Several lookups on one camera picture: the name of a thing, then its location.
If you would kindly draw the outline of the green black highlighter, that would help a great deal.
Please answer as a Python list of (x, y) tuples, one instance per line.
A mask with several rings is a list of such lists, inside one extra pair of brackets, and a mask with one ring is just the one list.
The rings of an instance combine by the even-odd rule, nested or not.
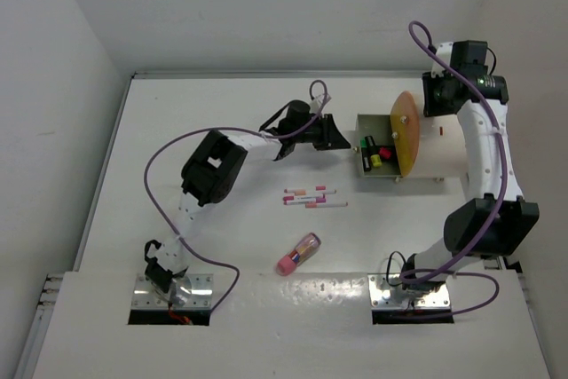
[(359, 143), (361, 148), (366, 148), (368, 150), (375, 150), (377, 148), (377, 144), (375, 143), (375, 139), (372, 135), (365, 136), (359, 141)]

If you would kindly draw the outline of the yellow black highlighter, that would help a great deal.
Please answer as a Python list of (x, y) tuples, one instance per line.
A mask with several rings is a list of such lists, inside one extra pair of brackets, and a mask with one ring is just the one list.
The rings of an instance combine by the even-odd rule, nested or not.
[(369, 159), (373, 168), (380, 168), (383, 164), (379, 154), (373, 154)]

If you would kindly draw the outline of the pink black highlighter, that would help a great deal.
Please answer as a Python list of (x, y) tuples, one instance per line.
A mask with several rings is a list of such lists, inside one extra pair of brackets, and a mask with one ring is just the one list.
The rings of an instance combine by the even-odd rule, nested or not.
[(382, 159), (386, 161), (393, 160), (395, 157), (394, 149), (390, 146), (380, 146), (378, 149), (378, 154)]

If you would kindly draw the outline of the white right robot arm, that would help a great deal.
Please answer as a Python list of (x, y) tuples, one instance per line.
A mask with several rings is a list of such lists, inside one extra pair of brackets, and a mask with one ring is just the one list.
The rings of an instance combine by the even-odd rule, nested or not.
[(488, 44), (466, 40), (429, 50), (438, 61), (422, 76), (423, 113), (455, 115), (461, 126), (466, 202), (447, 217), (439, 241), (405, 262), (401, 287), (407, 291), (432, 290), (477, 260), (512, 255), (540, 217), (516, 179), (506, 124), (509, 91), (485, 63)]

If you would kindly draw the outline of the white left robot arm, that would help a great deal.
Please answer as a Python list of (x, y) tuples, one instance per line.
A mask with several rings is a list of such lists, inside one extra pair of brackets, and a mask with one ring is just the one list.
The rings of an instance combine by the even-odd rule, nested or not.
[(173, 298), (175, 286), (185, 277), (189, 264), (182, 254), (188, 243), (186, 231), (168, 216), (149, 185), (149, 172), (157, 157), (185, 138), (204, 136), (180, 172), (181, 210), (189, 229), (194, 231), (199, 215), (228, 196), (244, 166), (281, 161), (302, 144), (317, 151), (350, 149), (351, 144), (338, 130), (334, 117), (323, 111), (328, 100), (327, 95), (309, 102), (291, 100), (258, 130), (221, 126), (190, 131), (172, 139), (150, 157), (143, 172), (143, 185), (150, 202), (173, 232), (166, 241), (150, 240), (144, 248), (145, 277), (161, 296)]

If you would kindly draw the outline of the yellow drawer with gold knob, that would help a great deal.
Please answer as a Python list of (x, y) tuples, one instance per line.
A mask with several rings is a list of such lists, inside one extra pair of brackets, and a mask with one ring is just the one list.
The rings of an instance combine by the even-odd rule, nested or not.
[(403, 91), (396, 98), (390, 111), (390, 125), (399, 135), (419, 137), (420, 115), (411, 92)]

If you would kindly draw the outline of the white cylindrical drawer organizer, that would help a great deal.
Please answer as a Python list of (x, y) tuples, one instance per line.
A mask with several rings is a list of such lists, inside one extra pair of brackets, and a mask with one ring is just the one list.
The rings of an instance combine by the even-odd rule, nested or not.
[(462, 127), (454, 115), (420, 115), (418, 159), (407, 178), (458, 178), (467, 171)]

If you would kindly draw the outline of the white pen magenta cap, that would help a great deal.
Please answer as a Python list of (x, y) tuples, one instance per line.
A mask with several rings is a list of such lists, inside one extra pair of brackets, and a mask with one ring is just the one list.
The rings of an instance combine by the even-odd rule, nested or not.
[(311, 193), (297, 192), (284, 195), (284, 205), (319, 204), (324, 203), (329, 195), (337, 194), (336, 190), (322, 190)]

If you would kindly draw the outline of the white pen orange band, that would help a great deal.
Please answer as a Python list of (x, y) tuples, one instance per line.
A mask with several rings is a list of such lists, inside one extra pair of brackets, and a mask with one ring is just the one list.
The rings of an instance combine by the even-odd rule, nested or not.
[(295, 196), (307, 195), (308, 193), (323, 193), (327, 190), (326, 186), (309, 186), (306, 188), (285, 188), (284, 193)]

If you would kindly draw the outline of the white pen pink tip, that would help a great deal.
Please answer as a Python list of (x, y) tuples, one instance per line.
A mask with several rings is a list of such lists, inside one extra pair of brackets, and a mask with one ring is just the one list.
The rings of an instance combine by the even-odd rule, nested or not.
[(344, 208), (347, 207), (349, 203), (344, 202), (312, 202), (306, 203), (304, 206), (306, 209), (326, 209), (326, 208)]

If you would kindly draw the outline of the pink capped clip tube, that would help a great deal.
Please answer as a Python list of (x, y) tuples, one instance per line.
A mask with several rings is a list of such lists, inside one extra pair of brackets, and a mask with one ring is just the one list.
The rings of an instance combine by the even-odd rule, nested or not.
[(320, 248), (321, 240), (315, 233), (306, 234), (295, 247), (276, 264), (275, 271), (280, 276), (288, 276), (296, 268), (312, 257)]

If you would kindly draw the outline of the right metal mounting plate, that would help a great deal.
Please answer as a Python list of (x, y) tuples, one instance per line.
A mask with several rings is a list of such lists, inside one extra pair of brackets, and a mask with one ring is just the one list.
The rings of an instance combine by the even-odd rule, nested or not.
[(402, 312), (408, 310), (443, 310), (451, 308), (447, 285), (444, 282), (428, 282), (418, 288), (395, 285), (398, 273), (387, 281), (385, 273), (367, 276), (369, 299), (372, 309), (378, 312)]

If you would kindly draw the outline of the metal mounting plate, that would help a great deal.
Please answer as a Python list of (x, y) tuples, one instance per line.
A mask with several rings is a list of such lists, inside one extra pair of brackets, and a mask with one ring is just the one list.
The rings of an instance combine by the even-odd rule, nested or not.
[(130, 307), (133, 310), (166, 310), (169, 305), (177, 311), (209, 310), (212, 307), (212, 274), (187, 274), (159, 290), (143, 274), (135, 281)]
[(402, 312), (408, 310), (443, 310), (451, 308), (447, 285), (444, 282), (428, 282), (418, 288), (395, 285), (398, 273), (387, 281), (385, 273), (367, 276), (369, 299), (372, 309), (378, 312)]

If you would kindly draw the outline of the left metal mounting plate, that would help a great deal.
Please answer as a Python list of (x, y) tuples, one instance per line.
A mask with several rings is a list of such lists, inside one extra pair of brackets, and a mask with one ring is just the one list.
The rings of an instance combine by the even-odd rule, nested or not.
[(159, 290), (143, 274), (135, 281), (130, 307), (133, 310), (166, 310), (169, 305), (177, 311), (209, 310), (212, 307), (212, 274), (187, 274)]

